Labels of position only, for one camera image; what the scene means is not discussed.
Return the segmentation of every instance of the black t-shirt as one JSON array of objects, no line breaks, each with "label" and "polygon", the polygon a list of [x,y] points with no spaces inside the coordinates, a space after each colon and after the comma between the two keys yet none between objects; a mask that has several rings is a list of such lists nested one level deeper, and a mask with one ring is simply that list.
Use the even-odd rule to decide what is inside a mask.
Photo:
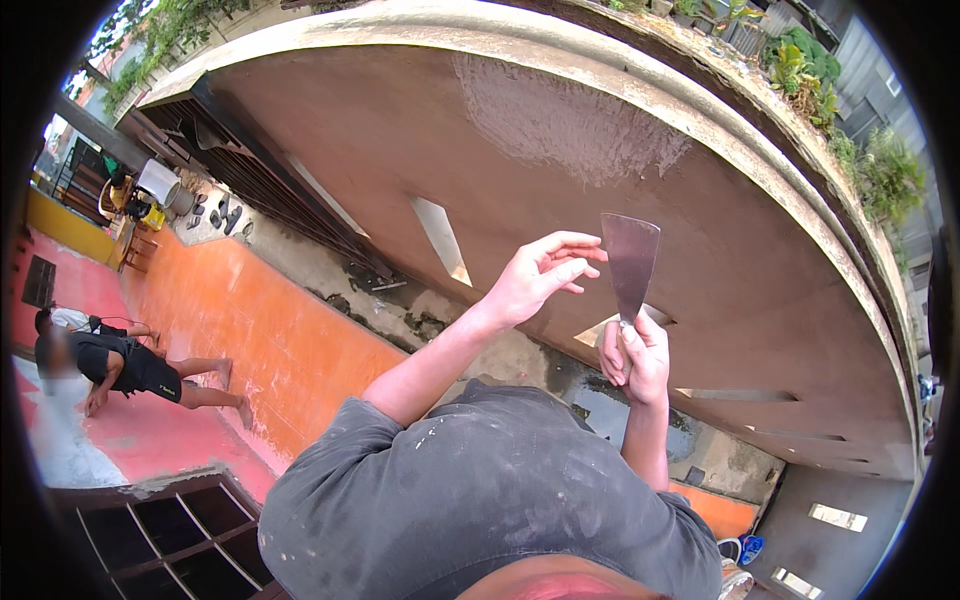
[{"label": "black t-shirt", "polygon": [[679,494],[536,388],[477,380],[404,430],[348,398],[267,495],[260,554],[298,600],[451,599],[563,553],[678,600],[715,600],[720,555]]},{"label": "black t-shirt", "polygon": [[[77,369],[97,385],[102,384],[107,376],[107,357],[111,350],[120,354],[124,361],[127,361],[133,350],[140,345],[139,342],[130,337],[117,338],[77,331],[69,334],[69,336],[73,354],[77,359]],[[111,389],[129,394],[137,388],[136,377],[125,364]]]}]

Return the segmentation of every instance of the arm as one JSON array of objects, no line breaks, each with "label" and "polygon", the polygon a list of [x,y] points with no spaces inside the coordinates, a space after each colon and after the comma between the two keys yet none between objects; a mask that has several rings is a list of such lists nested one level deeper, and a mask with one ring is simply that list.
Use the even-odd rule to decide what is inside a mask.
[{"label": "arm", "polygon": [[435,340],[377,377],[361,395],[403,427],[423,417],[487,344],[533,317],[557,290],[583,294],[573,283],[600,272],[588,258],[606,261],[600,238],[557,231],[520,247],[490,292]]},{"label": "arm", "polygon": [[94,383],[90,394],[86,397],[84,413],[88,417],[93,417],[97,411],[107,403],[107,392],[109,392],[113,384],[116,383],[117,377],[120,376],[120,372],[123,370],[123,366],[123,356],[113,350],[108,352],[107,374],[104,376],[104,381],[100,385]]},{"label": "arm", "polygon": [[643,310],[634,322],[636,335],[624,329],[624,348],[634,362],[629,380],[616,347],[619,323],[607,323],[600,347],[600,366],[614,385],[630,399],[630,415],[620,454],[654,492],[666,492],[670,483],[666,463],[666,428],[670,413],[666,382],[670,352],[666,331]]}]

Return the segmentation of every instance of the slipper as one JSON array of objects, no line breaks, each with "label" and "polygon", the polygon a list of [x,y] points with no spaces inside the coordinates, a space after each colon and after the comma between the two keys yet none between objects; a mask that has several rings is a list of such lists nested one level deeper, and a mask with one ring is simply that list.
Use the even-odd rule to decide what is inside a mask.
[{"label": "slipper", "polygon": [[233,228],[236,226],[237,221],[240,220],[240,215],[243,214],[243,206],[238,205],[234,208],[229,216],[227,217],[227,226],[224,227],[224,235],[230,235],[230,232],[233,231]]}]

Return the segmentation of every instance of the potted plant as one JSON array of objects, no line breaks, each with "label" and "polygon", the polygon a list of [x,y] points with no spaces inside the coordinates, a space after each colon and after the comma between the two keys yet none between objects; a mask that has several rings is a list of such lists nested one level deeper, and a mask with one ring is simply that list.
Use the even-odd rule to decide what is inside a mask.
[{"label": "potted plant", "polygon": [[703,7],[703,0],[674,0],[673,20],[682,27],[693,27],[695,19]]},{"label": "potted plant", "polygon": [[673,9],[673,2],[669,0],[651,0],[650,1],[650,12],[656,16],[662,16],[666,18],[670,11]]}]

